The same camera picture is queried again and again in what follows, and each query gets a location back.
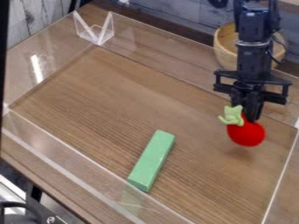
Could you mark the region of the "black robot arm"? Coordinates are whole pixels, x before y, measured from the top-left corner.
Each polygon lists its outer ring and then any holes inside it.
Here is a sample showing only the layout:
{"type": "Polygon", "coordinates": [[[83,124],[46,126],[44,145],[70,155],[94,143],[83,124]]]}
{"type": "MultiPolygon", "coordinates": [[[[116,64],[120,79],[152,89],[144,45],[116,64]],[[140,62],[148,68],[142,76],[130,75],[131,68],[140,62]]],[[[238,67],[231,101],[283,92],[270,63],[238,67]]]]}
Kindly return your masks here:
{"type": "Polygon", "coordinates": [[[234,0],[238,64],[232,71],[214,72],[214,90],[228,94],[231,106],[242,106],[244,117],[254,123],[266,102],[286,105],[292,82],[271,74],[274,34],[280,29],[278,1],[268,0],[263,9],[248,8],[250,1],[234,0]]]}

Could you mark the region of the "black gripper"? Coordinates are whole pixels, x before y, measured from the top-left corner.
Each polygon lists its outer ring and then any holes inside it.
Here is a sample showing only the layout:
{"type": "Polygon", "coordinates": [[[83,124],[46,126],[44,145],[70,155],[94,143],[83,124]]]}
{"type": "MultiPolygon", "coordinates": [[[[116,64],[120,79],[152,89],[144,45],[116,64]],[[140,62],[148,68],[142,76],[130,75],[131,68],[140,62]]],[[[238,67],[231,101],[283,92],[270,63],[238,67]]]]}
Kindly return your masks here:
{"type": "Polygon", "coordinates": [[[247,120],[254,123],[264,102],[286,105],[292,83],[271,74],[271,45],[238,44],[238,68],[216,70],[214,90],[230,95],[231,106],[246,106],[247,120]]]}

